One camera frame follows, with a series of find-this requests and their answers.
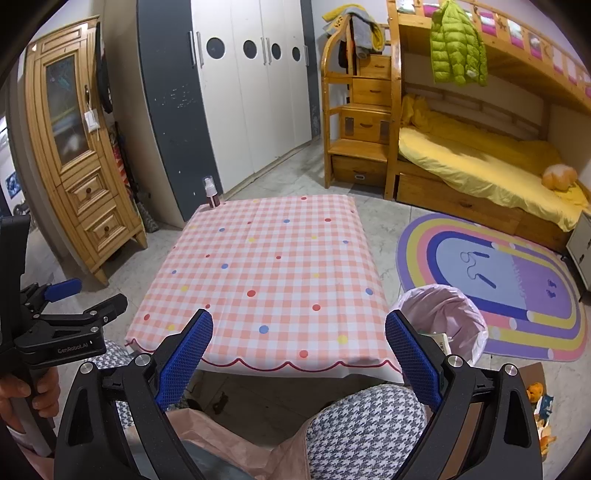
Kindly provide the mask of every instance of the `wooden bed railing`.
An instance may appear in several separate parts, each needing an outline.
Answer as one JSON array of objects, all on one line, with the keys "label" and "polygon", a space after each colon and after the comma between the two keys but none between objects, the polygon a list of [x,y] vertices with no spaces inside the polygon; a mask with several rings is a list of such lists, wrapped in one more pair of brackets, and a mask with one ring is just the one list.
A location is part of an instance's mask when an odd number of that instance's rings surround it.
[{"label": "wooden bed railing", "polygon": [[[476,28],[482,32],[487,33],[482,27],[482,18],[481,18],[481,10],[485,12],[490,12],[493,16],[493,20],[495,23],[495,33],[496,37],[499,40],[507,42],[509,44],[515,45],[519,48],[522,48],[527,54],[533,55],[540,59],[547,67],[553,70],[556,75],[560,75],[565,77],[571,84],[577,86],[577,88],[581,89],[583,93],[591,99],[591,77],[589,76],[589,72],[584,67],[584,65],[579,62],[576,58],[574,58],[571,54],[569,54],[565,49],[563,49],[560,45],[556,42],[548,38],[542,32],[536,30],[534,27],[531,27],[527,23],[522,20],[518,20],[517,18],[509,15],[501,10],[498,10],[494,7],[491,7],[487,4],[483,4],[477,0],[461,0],[464,3],[471,4],[472,6],[472,22],[476,26]],[[414,10],[415,15],[418,17],[425,17],[425,4],[427,7],[430,7],[436,3],[442,4],[444,0],[431,0],[430,2],[424,2],[423,0],[413,0],[414,3]],[[510,29],[509,29],[509,22],[513,22],[521,31],[522,35],[522,43],[523,47],[519,45],[518,39],[514,39],[515,42],[512,41]],[[538,51],[532,52],[531,48],[531,39],[537,38],[540,42],[540,49]],[[560,53],[561,56],[561,64],[556,65],[554,63],[554,51]],[[574,71],[572,72],[574,76],[570,75],[569,73],[569,61],[573,65]]]}]

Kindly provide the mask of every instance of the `gray wardrobe panel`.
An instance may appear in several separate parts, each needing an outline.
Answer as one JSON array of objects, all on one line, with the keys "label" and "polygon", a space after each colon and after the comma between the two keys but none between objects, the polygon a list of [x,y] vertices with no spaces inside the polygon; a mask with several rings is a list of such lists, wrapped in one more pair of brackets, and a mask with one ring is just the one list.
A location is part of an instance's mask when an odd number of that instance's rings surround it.
[{"label": "gray wardrobe panel", "polygon": [[213,175],[212,144],[193,64],[190,0],[138,0],[139,56],[154,135],[184,220],[207,202],[202,178]]},{"label": "gray wardrobe panel", "polygon": [[304,25],[304,44],[308,49],[308,96],[310,98],[310,125],[312,137],[320,135],[320,96],[318,91],[318,64],[316,63],[316,39],[312,19],[311,0],[300,0],[301,18]]}]

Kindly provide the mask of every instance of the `door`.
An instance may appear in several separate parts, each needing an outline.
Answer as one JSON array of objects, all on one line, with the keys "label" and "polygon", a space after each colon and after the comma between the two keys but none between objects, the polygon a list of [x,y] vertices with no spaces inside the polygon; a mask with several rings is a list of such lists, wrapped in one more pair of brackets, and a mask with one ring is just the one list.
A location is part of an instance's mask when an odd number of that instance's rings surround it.
[{"label": "door", "polygon": [[225,192],[254,173],[232,32],[232,0],[191,0],[207,127]]},{"label": "door", "polygon": [[232,0],[232,29],[252,166],[259,171],[280,156],[269,96],[267,44],[259,0]]},{"label": "door", "polygon": [[310,128],[310,99],[308,96],[308,55],[304,45],[304,29],[301,19],[300,0],[283,0],[285,13],[286,56],[290,66],[291,107],[295,145],[312,139]]},{"label": "door", "polygon": [[267,72],[277,155],[282,156],[296,146],[291,106],[290,66],[283,2],[261,0],[262,28],[267,44]]},{"label": "door", "polygon": [[86,68],[87,29],[80,33],[79,41],[35,59],[34,91],[27,93],[35,98],[41,147],[55,186],[94,161],[105,162],[98,131],[88,133],[83,117],[93,106]]}]

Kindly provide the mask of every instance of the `white trash bag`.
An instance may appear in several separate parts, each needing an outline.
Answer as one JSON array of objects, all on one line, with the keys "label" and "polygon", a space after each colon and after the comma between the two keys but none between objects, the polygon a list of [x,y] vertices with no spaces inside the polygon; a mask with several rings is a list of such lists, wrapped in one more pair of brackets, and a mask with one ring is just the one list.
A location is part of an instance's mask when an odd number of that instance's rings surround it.
[{"label": "white trash bag", "polygon": [[474,302],[448,285],[425,285],[400,295],[390,311],[400,310],[419,333],[445,333],[452,353],[470,366],[478,361],[488,329]]}]

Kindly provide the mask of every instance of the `stuffed toy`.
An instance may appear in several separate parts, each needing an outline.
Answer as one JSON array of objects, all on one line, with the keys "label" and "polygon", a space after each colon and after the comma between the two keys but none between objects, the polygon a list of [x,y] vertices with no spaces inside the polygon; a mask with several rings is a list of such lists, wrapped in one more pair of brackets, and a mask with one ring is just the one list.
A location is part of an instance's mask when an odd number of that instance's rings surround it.
[{"label": "stuffed toy", "polygon": [[531,384],[527,387],[527,397],[530,399],[530,403],[538,403],[544,394],[544,386],[540,383]]},{"label": "stuffed toy", "polygon": [[566,192],[577,181],[577,172],[568,165],[551,165],[542,175],[542,185],[550,190]]}]

